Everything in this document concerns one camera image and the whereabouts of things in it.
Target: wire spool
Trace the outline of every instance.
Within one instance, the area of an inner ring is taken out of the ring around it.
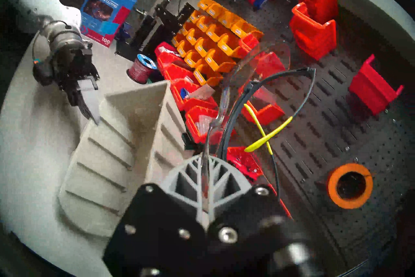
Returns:
[[[132,67],[127,70],[127,75],[136,83],[144,85],[150,74],[156,69],[156,64],[149,57],[138,54]]]
[[[373,190],[373,178],[363,165],[349,163],[329,173],[327,192],[343,209],[357,209],[366,203]]]

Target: metal part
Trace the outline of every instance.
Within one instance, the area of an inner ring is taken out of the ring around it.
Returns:
[[[223,227],[220,229],[218,237],[223,243],[235,243],[238,241],[238,233],[231,227]]]
[[[189,240],[190,239],[190,232],[189,232],[189,230],[180,228],[179,229],[179,236],[181,238],[183,238],[184,240]]]
[[[302,243],[292,243],[272,255],[278,270],[300,265],[310,259],[308,248]]]
[[[269,190],[260,186],[255,189],[255,193],[260,196],[267,196],[269,195]]]
[[[136,228],[134,226],[131,226],[131,225],[125,225],[124,229],[125,229],[125,233],[128,234],[128,235],[133,235],[137,231]]]

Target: white table surface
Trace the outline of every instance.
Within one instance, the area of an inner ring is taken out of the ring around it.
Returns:
[[[110,48],[94,43],[92,51],[100,100],[141,86],[126,74],[132,62],[114,55],[115,42]],[[108,240],[68,222],[57,197],[86,122],[56,84],[42,87],[35,81],[30,44],[0,114],[0,219],[7,231],[64,271],[110,276],[101,260]]]

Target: blue object in bin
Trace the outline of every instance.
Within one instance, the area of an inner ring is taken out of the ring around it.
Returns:
[[[102,21],[99,33],[101,34],[114,34],[119,27],[118,23]]]
[[[184,99],[188,94],[189,94],[189,92],[186,90],[186,88],[180,89],[180,97],[182,99]]]

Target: small plastic bag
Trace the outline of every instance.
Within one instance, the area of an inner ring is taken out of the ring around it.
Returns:
[[[198,128],[200,136],[207,133],[209,130],[209,124],[212,122],[213,118],[206,116],[206,115],[200,115],[199,116],[199,122],[196,123],[196,127]]]
[[[202,87],[196,89],[194,92],[189,94],[186,99],[196,98],[201,100],[207,100],[209,97],[213,95],[215,90],[210,87],[208,84],[203,85]]]

